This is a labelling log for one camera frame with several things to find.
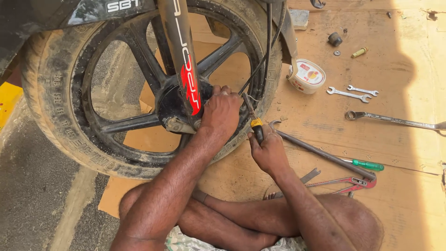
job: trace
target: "yellow painted curb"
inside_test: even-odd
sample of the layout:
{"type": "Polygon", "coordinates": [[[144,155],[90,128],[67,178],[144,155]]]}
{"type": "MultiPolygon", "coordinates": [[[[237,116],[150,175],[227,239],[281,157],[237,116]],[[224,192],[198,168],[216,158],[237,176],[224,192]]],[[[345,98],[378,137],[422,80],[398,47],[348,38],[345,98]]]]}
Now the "yellow painted curb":
{"type": "Polygon", "coordinates": [[[17,101],[23,94],[23,89],[4,82],[0,86],[0,131],[14,110],[17,101]]]}

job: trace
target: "concrete floor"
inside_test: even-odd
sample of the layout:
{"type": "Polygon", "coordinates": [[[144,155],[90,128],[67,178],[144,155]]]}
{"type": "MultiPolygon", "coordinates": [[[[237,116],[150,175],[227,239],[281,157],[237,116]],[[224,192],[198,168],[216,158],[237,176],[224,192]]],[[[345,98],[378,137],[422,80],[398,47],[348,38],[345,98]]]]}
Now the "concrete floor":
{"type": "Polygon", "coordinates": [[[119,220],[97,210],[108,176],[81,167],[21,100],[0,133],[0,250],[108,250],[119,220]]]}

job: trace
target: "man's hand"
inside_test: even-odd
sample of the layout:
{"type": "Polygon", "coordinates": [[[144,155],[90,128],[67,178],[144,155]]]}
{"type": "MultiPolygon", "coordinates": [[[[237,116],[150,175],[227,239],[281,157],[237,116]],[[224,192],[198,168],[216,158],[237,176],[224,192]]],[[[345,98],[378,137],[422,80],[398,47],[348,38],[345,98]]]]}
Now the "man's hand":
{"type": "Polygon", "coordinates": [[[241,98],[232,93],[227,85],[222,88],[215,85],[212,97],[204,105],[204,113],[199,130],[208,130],[210,137],[217,137],[226,142],[237,129],[241,98]]]}
{"type": "Polygon", "coordinates": [[[259,146],[256,136],[252,132],[248,133],[251,155],[257,165],[270,176],[283,171],[284,168],[290,168],[282,137],[269,125],[263,125],[262,130],[264,140],[261,146],[259,146]]]}

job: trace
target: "mechanic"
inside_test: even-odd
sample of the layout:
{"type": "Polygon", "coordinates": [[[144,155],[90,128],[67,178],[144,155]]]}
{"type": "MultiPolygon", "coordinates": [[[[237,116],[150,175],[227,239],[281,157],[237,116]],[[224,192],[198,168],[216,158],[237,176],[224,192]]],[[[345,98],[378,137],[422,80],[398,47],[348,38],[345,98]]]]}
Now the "mechanic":
{"type": "Polygon", "coordinates": [[[251,154],[280,189],[251,202],[222,201],[194,190],[235,132],[241,103],[230,87],[214,86],[191,141],[151,182],[122,198],[111,250],[379,250],[384,232],[378,218],[347,196],[313,195],[290,167],[282,138],[268,125],[263,125],[261,146],[248,134],[251,154]]]}

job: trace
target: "tire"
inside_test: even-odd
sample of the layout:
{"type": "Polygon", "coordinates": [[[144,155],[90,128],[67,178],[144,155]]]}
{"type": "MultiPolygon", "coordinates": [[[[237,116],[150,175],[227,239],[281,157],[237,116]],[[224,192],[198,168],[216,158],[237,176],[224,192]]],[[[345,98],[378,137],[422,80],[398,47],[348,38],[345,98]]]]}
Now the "tire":
{"type": "MultiPolygon", "coordinates": [[[[211,2],[231,11],[243,18],[254,31],[260,42],[263,53],[266,51],[266,13],[255,0],[191,0],[188,6],[195,3],[211,2]]],[[[162,169],[157,163],[140,165],[136,161],[128,161],[106,148],[98,147],[92,142],[78,123],[73,112],[72,78],[79,55],[85,49],[90,38],[105,27],[107,22],[71,27],[63,30],[43,32],[33,35],[25,45],[22,60],[22,82],[25,97],[32,114],[48,139],[63,153],[81,165],[98,172],[132,179],[149,180],[162,169]]],[[[257,107],[262,117],[268,110],[281,74],[281,43],[277,41],[271,50],[269,63],[269,80],[264,87],[264,95],[257,107]]],[[[218,161],[238,145],[247,136],[249,124],[239,131],[223,149],[214,157],[218,161]]]]}

